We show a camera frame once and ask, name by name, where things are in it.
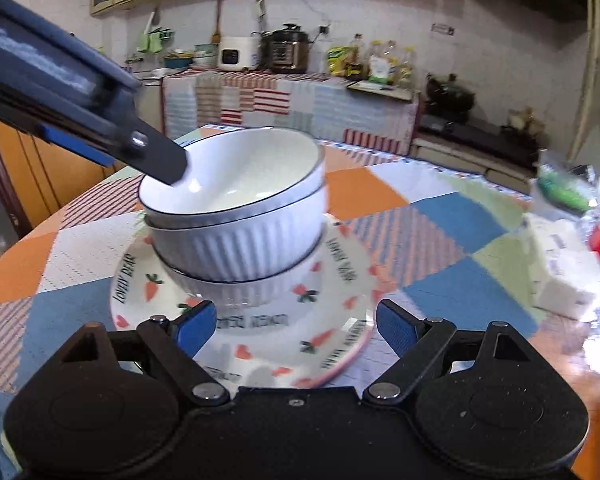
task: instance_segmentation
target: white tile wall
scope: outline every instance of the white tile wall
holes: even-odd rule
[[[103,46],[116,62],[133,52],[155,4],[104,17],[89,14],[89,0],[17,0],[70,30],[92,46]],[[225,0],[221,31],[244,36],[257,30],[255,0]],[[163,0],[160,25],[175,30],[171,48],[206,43],[214,30],[216,0]],[[369,42],[395,40],[416,47],[421,82],[427,72],[456,72],[477,94],[474,114],[495,124],[510,108],[532,106],[547,123],[552,146],[566,152],[573,137],[586,56],[583,23],[559,25],[509,0],[266,0],[269,29],[293,22],[311,37],[330,25],[328,38],[312,48],[310,70],[324,70],[324,54],[357,32]],[[455,27],[454,36],[431,32],[433,23]],[[158,66],[145,56],[139,69]]]

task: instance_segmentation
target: tablecloth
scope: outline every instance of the tablecloth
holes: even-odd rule
[[[234,128],[207,126],[185,144]],[[483,330],[507,320],[591,403],[599,384],[587,366],[582,324],[531,306],[515,230],[525,196],[458,173],[348,144],[326,150],[330,212],[368,247],[391,298],[417,317]],[[2,414],[14,394],[83,323],[115,326],[109,289],[141,226],[141,175],[125,168],[40,224],[0,258],[0,473],[14,474],[2,445]],[[364,387],[397,359],[374,333],[331,385]]]
[[[190,69],[162,79],[166,134],[191,125],[284,126],[321,139],[405,155],[418,111],[413,103],[347,90],[341,77]]]

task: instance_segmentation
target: white tissue package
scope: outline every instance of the white tissue package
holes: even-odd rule
[[[568,220],[525,213],[520,235],[534,306],[587,320],[600,304],[600,263]]]

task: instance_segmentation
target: round table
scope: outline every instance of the round table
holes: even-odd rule
[[[204,126],[181,145],[234,130]],[[346,222],[381,269],[384,297],[417,317],[460,329],[509,321],[569,381],[590,411],[600,378],[586,366],[581,324],[531,306],[513,231],[527,198],[467,173],[348,144],[326,149],[330,213]],[[141,175],[125,168],[79,196],[0,258],[1,417],[14,394],[83,323],[115,326],[110,277],[141,228]],[[364,389],[396,355],[377,332],[331,384]],[[591,476],[589,452],[576,469]],[[0,469],[14,473],[0,443]]]

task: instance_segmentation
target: white rice cooker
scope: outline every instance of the white rice cooker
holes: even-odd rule
[[[218,47],[218,68],[229,72],[255,70],[260,63],[260,35],[225,38]]]

